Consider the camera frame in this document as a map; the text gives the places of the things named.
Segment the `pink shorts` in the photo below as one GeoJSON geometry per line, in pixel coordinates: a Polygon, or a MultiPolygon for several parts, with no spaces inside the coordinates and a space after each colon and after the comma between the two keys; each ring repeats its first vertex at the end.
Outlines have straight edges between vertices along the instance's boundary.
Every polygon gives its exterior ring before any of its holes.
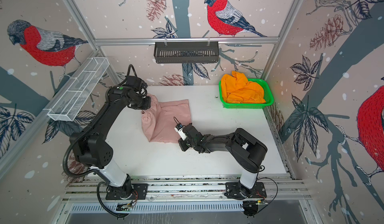
{"type": "Polygon", "coordinates": [[[192,122],[189,101],[159,102],[149,94],[151,107],[142,111],[142,130],[149,142],[177,144],[180,135],[175,131],[178,120],[186,126],[192,122]]]}

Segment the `orange shorts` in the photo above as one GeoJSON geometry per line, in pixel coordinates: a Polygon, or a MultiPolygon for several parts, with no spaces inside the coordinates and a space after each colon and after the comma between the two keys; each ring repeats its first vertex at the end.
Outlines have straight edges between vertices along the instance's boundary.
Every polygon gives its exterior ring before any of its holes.
{"type": "Polygon", "coordinates": [[[226,103],[251,104],[266,103],[265,91],[256,82],[249,81],[245,74],[232,71],[221,79],[222,98],[226,103]]]}

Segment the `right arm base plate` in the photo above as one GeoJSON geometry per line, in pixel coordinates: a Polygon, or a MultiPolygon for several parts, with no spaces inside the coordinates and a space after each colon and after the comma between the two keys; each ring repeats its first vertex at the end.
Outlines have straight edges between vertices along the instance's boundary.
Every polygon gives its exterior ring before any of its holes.
{"type": "Polygon", "coordinates": [[[256,182],[251,189],[246,188],[240,182],[225,183],[226,192],[224,195],[228,199],[244,200],[244,199],[265,199],[267,197],[265,186],[262,182],[256,182]]]}

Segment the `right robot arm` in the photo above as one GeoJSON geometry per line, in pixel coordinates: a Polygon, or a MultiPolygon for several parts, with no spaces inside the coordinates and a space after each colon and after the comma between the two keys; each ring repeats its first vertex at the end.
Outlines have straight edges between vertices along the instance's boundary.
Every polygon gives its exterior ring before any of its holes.
{"type": "Polygon", "coordinates": [[[175,131],[180,136],[179,146],[183,152],[189,148],[200,154],[228,152],[243,168],[239,182],[226,183],[224,195],[227,198],[244,200],[266,197],[264,187],[257,184],[257,178],[262,171],[262,162],[268,148],[250,133],[238,128],[227,135],[202,135],[192,124],[184,126],[180,123],[176,125],[175,131]]]}

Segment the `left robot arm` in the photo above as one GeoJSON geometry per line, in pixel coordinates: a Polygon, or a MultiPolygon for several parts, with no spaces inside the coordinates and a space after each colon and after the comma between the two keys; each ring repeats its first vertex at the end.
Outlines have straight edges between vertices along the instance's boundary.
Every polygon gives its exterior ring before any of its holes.
{"type": "Polygon", "coordinates": [[[70,137],[70,146],[63,158],[63,170],[67,176],[80,178],[96,174],[105,181],[107,187],[123,195],[124,198],[134,193],[130,176],[114,161],[114,150],[106,142],[106,138],[124,108],[135,110],[150,108],[151,98],[147,95],[147,87],[146,83],[119,84],[108,89],[105,104],[99,113],[85,129],[70,137]],[[80,174],[70,171],[68,165],[70,153],[74,154],[77,162],[89,167],[89,170],[80,174]]]}

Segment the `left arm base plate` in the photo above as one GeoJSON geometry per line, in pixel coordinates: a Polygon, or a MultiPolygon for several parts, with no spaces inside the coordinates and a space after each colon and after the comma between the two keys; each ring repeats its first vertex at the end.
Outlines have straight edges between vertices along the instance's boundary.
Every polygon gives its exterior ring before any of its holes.
{"type": "Polygon", "coordinates": [[[148,187],[148,184],[128,184],[124,187],[108,186],[106,200],[145,200],[148,187]]]}

